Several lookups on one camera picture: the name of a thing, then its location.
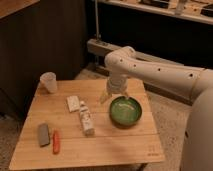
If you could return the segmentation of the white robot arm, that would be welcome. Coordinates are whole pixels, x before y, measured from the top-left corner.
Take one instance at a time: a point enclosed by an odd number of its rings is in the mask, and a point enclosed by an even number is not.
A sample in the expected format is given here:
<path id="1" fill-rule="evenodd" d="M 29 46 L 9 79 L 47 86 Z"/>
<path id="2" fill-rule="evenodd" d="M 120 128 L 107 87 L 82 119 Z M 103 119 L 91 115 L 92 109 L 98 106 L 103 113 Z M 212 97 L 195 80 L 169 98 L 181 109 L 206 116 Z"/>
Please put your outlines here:
<path id="1" fill-rule="evenodd" d="M 101 102 L 126 95 L 128 76 L 189 100 L 180 171 L 213 171 L 213 69 L 140 61 L 130 46 L 109 52 L 104 63 L 109 77 Z"/>

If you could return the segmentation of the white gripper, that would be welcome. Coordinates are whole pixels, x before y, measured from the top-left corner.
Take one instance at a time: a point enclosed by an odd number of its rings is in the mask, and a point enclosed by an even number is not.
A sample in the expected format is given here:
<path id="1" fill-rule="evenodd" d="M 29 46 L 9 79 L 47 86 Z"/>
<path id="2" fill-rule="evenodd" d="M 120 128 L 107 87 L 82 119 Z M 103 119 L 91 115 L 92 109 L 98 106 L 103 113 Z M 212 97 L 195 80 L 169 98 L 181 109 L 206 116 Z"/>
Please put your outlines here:
<path id="1" fill-rule="evenodd" d="M 127 89 L 127 78 L 122 75 L 110 75 L 107 80 L 107 91 L 104 91 L 100 96 L 100 103 L 105 103 L 108 99 L 112 97 L 111 94 L 122 94 L 126 99 L 130 96 Z"/>

